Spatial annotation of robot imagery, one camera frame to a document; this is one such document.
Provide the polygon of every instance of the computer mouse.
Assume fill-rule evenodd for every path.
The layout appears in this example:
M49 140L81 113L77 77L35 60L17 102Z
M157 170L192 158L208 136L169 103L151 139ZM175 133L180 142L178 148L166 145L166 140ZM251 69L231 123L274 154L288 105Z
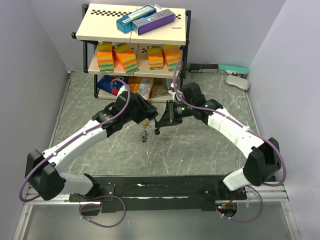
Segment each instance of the computer mouse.
M236 86L245 91L248 90L251 86L251 82L249 82L247 79L233 75L227 76L225 78L225 82L229 85Z

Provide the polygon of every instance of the gray wall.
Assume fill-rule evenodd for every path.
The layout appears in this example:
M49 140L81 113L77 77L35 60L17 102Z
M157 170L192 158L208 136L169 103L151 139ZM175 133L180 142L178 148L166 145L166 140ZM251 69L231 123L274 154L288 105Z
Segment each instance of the gray wall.
M13 238L23 204L18 192L27 154L53 132L67 72L26 0L0 7L0 235Z
M248 79L257 123L280 142L290 205L302 239L319 239L320 1L287 0Z
M71 38L82 4L160 4L192 11L189 63L249 67L285 0L30 0L67 69L82 69L82 44Z

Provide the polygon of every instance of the gray marble floor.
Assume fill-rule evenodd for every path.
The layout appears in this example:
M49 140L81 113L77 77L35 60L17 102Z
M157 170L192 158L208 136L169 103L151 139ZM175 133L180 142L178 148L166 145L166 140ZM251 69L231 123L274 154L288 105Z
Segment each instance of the gray marble floor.
M229 86L225 76L188 73L185 83L200 85L206 99L215 99L243 124L256 131L245 92ZM75 71L54 136L56 145L102 110L110 100L94 98L93 75ZM165 103L154 103L159 119ZM189 117L181 125L165 127L154 134L148 127L148 141L141 141L142 126L133 122L79 156L67 173L92 175L196 175L227 174L243 166L246 159L223 135Z

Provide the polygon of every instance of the brown bag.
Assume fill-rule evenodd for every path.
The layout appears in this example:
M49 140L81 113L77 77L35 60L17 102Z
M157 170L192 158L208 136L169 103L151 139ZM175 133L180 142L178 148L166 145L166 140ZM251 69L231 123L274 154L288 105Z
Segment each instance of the brown bag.
M150 92L150 98L158 95L168 94L168 87L165 78L154 78L153 86Z

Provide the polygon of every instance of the wire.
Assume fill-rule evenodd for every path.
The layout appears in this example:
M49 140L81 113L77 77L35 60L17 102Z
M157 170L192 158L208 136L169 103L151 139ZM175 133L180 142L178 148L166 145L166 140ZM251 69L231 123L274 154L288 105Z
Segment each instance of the wire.
M232 199L229 202L223 203L222 206L228 206L230 203L232 203L236 199L236 195L233 195Z
M125 105L124 107L121 109L121 111L116 114L115 116L109 118L108 120L104 121L104 122L101 122L99 123L98 125L95 125L89 129L87 129L85 132L86 133L89 133L97 128L100 128L101 126L115 120L117 117L119 117L127 108L127 106L129 105L129 102L130 102L130 87L124 82L122 81L121 79L118 79L118 78L115 78L111 81L110 83L110 86L112 88L112 84L115 82L115 81L118 81L120 83L122 83L125 88L127 89L127 92L128 92L128 96L127 96L127 99L126 99L126 102L125 102ZM71 143L73 143L74 141L76 141L78 138L82 137L84 134L86 134L84 132L81 132L79 133L78 135L74 136L73 138L71 138L69 141L67 141L65 144L63 144L61 147L59 147L58 149L55 150L55 153L58 154L59 152L61 152L63 149L65 149L67 146L69 146ZM29 174L25 177L23 183L22 183L22 186L20 188L20 191L19 191L19 199L20 201L24 202L24 203L27 203L27 202L31 202L35 199L37 199L38 197L40 197L40 195L37 195L35 197L32 197L30 199L26 199L23 197L23 190L27 184L27 182L29 181L29 179L31 178L31 176L38 170L38 168L40 168L45 162L49 161L50 159L52 159L54 156L54 153L51 153L49 156L47 156L45 159L43 159L41 162L39 162L39 164L37 166L35 166L30 172Z
M264 208L265 208L264 200L262 199L262 196L260 195L260 193L256 189L254 189L252 186L246 186L246 187L248 187L248 188L252 189L253 191L255 191L255 193L260 198L261 208L260 208L260 211L257 214L257 216L255 216L254 218L251 218L251 219L236 219L236 218L229 218L229 217L227 217L225 215L222 215L221 212L217 211L222 216L222 218L228 219L228 220L233 221L233 222L238 222L238 223L251 223L251 222L253 222L253 221L255 221L255 220L257 220L258 218L261 217L262 213L264 212Z
M77 194L77 196L80 196L80 197L88 200L87 197L82 196L81 194ZM118 200L122 203L122 205L123 205L123 215L122 215L121 219L120 219L117 223L115 223L115 224L113 224L113 225L103 225L103 224L97 223L97 222L95 222L95 221L92 221L91 219L85 217L85 216L81 213L81 210L82 210L84 207L86 207L86 206L100 206L100 204L95 204L95 203L87 203L87 204L81 206L80 209L79 209L80 218L86 220L86 221L89 222L89 223L92 223L92 224L94 224L94 225L97 225L97 226L99 226L99 227L102 227L102 228L113 228L113 227L115 227L115 226L118 226L118 225L125 219L125 216L126 216L126 214L127 214L126 204L125 204L125 202L124 202L120 197L114 196L114 195L97 196L97 197L94 197L92 200L104 199L104 198L114 198L114 199L118 199Z
M187 105L188 107L190 108L193 108L193 109L198 109L198 110L202 110L202 111L211 111L215 114L219 114L221 115L222 117L224 118L227 118L228 120L230 120L231 122L233 122L234 124L238 125L240 128L243 128L244 125L242 125L241 123L239 123L238 121L234 120L233 118L229 117L229 116L226 116L225 114L223 114L222 112L219 112L219 111L216 111L214 109L211 109L211 108L204 108L204 107L199 107L199 106L194 106L194 105L191 105L190 103L186 102L186 100L184 100L184 98L182 97L182 95L178 92L178 89L177 89L177 69L178 69L178 66L181 65L180 67L180 70L178 72L178 76L181 74L181 71L182 71L182 68L183 68L183 62L180 60L176 66L175 66L175 69L174 69L174 72L173 72L173 88L174 88L174 91L175 91L175 95L180 99L180 101L182 103L184 103L185 105ZM271 184L271 183L264 183L265 185L267 186L270 186L270 187L277 187L277 186L280 186L282 185L285 180L286 180L286 177L287 177L287 169L286 169L286 165L285 165L285 161L280 153L280 151L277 149L277 147L272 144L272 142L270 142L268 139L266 139L265 137L255 133L254 131L252 130L248 130L248 132L254 136L256 136L257 138L261 139L262 141L264 141L265 143L267 143L268 145L270 145L272 147L272 149L275 151L275 153L277 154L277 156L279 157L279 160L280 160L280 163L281 163L281 166L282 166L282 169L283 169L283 174L282 174L282 178L281 180L276 183L276 184Z

